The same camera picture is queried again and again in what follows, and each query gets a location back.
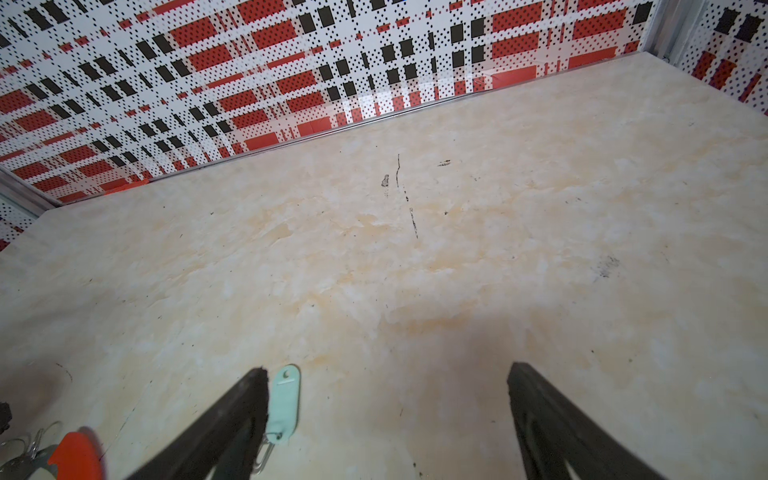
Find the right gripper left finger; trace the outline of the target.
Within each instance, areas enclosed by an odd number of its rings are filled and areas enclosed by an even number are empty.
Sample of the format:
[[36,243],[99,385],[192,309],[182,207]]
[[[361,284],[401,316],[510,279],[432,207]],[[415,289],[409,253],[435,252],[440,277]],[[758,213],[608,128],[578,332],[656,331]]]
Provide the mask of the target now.
[[268,420],[269,377],[253,368],[132,479],[248,479]]

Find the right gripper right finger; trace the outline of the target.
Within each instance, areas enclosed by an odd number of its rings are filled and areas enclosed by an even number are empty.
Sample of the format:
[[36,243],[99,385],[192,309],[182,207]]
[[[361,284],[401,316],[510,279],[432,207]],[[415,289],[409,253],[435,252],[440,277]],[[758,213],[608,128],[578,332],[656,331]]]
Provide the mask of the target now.
[[660,479],[533,366],[512,364],[510,409],[529,479]]

